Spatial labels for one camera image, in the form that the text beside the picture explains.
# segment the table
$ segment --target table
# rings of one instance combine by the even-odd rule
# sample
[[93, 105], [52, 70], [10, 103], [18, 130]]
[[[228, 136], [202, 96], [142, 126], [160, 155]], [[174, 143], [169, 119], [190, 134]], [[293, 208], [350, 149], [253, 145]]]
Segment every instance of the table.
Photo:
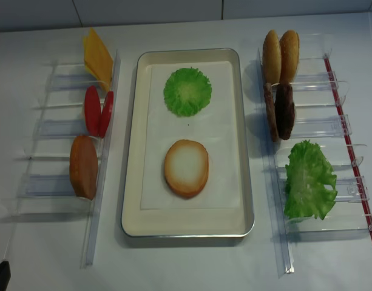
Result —
[[[235, 246], [220, 243], [192, 247], [128, 239], [120, 228], [125, 140], [134, 95], [138, 57], [148, 51], [230, 47], [240, 55], [246, 120], [260, 94], [252, 61], [270, 29], [299, 34], [334, 35], [332, 68], [351, 84], [344, 112], [350, 117], [353, 143], [368, 145], [360, 168], [367, 179], [372, 211], [372, 13], [295, 16], [177, 24], [98, 27], [111, 50], [121, 54], [106, 184], [95, 261], [79, 269], [85, 220], [17, 224], [11, 240], [9, 290], [372, 290], [372, 245], [369, 236], [344, 241], [300, 242], [293, 246], [296, 272], [279, 276], [260, 144], [251, 142], [255, 226]], [[44, 82], [41, 62], [50, 55], [76, 61], [71, 40], [86, 28], [0, 33], [0, 201], [16, 194], [22, 161], [19, 139], [30, 123], [31, 90]], [[11, 234], [10, 219], [0, 205], [0, 260]]]

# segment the cheese slice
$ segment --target cheese slice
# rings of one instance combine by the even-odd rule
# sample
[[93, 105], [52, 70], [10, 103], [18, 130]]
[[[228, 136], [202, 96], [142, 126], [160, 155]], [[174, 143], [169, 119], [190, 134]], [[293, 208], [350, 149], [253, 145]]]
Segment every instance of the cheese slice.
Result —
[[100, 86], [108, 92], [112, 82], [113, 59], [93, 28], [90, 28], [89, 35], [83, 38], [83, 47], [86, 70], [102, 81]]

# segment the tomato slice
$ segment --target tomato slice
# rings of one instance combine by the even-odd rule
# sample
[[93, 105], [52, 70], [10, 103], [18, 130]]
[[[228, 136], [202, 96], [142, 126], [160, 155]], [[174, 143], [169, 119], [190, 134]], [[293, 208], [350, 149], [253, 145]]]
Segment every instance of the tomato slice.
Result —
[[100, 118], [100, 137], [104, 138], [107, 128], [110, 123], [110, 119], [112, 118], [112, 111], [113, 111], [113, 103], [114, 103], [114, 93], [113, 91], [109, 91], [105, 98], [105, 103], [103, 105], [102, 114]]
[[94, 86], [86, 90], [84, 97], [84, 120], [87, 131], [92, 136], [98, 136], [100, 130], [101, 102]]

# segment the metal tray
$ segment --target metal tray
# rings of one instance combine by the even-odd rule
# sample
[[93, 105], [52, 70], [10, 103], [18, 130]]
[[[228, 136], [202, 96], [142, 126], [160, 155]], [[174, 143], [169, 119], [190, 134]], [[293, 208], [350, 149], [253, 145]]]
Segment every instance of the metal tray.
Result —
[[[172, 72], [200, 69], [211, 81], [210, 104], [179, 118], [164, 103]], [[202, 143], [209, 180], [195, 198], [167, 188], [163, 160], [179, 139]], [[121, 225], [129, 236], [243, 237], [254, 225], [240, 61], [229, 48], [149, 52], [137, 65]]]

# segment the lettuce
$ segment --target lettuce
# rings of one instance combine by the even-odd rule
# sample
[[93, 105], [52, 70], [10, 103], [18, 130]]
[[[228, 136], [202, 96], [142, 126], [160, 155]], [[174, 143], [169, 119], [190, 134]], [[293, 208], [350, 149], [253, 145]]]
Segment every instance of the lettuce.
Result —
[[210, 103], [211, 84], [199, 69], [182, 68], [171, 74], [164, 88], [168, 110], [177, 116], [192, 116]]
[[335, 205], [337, 175], [320, 146], [309, 141], [296, 144], [286, 165], [287, 202], [284, 214], [291, 218], [319, 216], [322, 220]]

